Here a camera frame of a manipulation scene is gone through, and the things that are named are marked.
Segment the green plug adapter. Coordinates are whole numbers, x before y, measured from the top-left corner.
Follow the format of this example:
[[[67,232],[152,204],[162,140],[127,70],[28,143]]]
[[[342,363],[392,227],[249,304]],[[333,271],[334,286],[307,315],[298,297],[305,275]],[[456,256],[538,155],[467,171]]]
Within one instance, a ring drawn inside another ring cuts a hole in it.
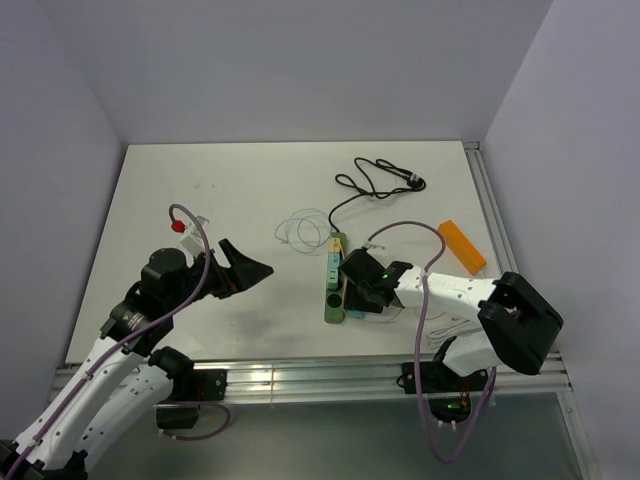
[[[342,287],[340,270],[338,268],[329,268],[327,270],[327,289],[329,291],[338,291]]]

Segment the light blue plug adapter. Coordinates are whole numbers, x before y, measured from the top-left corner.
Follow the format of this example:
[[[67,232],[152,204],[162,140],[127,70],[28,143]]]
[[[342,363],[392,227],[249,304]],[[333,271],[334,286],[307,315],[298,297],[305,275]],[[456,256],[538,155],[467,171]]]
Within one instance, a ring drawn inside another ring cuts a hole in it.
[[[328,254],[328,268],[338,269],[342,261],[342,255],[339,252],[330,252]]]

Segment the yellow plug adapter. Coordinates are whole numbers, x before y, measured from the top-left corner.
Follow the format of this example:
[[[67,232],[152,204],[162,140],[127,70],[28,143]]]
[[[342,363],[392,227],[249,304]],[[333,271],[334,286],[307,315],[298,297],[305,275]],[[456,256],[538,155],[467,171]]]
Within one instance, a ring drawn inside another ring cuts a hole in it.
[[[344,253],[344,239],[341,237],[331,237],[329,239],[329,252],[343,254]]]

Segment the teal plug adapter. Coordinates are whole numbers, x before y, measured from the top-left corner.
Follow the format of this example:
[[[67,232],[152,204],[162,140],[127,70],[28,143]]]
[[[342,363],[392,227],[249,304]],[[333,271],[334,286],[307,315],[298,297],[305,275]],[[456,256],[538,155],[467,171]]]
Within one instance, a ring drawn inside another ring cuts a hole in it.
[[[348,318],[357,319],[357,320],[366,319],[366,313],[359,310],[347,309],[345,311],[345,316]]]

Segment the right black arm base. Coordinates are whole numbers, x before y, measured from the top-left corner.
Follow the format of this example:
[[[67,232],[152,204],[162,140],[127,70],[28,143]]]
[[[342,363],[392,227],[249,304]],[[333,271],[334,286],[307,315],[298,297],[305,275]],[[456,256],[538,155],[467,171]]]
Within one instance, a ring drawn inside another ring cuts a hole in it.
[[[432,418],[445,424],[467,421],[472,414],[472,393],[481,393],[488,383],[488,372],[479,370],[466,377],[445,372],[436,363],[420,363],[423,398]]]

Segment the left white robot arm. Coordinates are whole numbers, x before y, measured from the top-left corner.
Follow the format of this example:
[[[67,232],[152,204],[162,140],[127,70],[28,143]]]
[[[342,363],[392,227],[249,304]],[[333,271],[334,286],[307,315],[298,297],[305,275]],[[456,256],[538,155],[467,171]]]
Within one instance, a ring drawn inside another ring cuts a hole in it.
[[[2,478],[84,479],[90,455],[125,422],[169,397],[191,394],[193,361],[157,346],[172,330],[174,316],[206,296],[229,298],[274,273],[228,240],[219,245],[228,266],[219,265],[209,249],[192,260],[177,248],[149,257],[81,368],[26,430],[2,442]]]

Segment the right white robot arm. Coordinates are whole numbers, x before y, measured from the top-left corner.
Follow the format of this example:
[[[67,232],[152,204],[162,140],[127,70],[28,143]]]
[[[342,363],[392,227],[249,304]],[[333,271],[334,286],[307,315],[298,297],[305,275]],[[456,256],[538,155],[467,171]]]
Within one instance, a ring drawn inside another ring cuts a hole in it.
[[[427,307],[479,326],[445,340],[434,356],[434,381],[446,390],[500,365],[539,374],[564,325],[539,292],[511,271],[497,279],[477,279],[427,273],[402,261],[385,267],[360,248],[346,257],[340,272],[361,297],[382,309]]]

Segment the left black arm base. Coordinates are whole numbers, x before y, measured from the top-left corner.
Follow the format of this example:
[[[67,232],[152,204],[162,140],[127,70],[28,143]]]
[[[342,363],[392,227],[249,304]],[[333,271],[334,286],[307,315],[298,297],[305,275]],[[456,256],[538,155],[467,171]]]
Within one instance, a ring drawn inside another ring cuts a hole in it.
[[[169,397],[156,408],[156,425],[165,436],[182,441],[204,440],[222,433],[231,423],[231,412],[222,404],[227,387],[227,371],[224,369],[195,369],[174,380]],[[199,420],[204,419],[206,409],[219,412],[221,423],[209,433],[186,435]]]

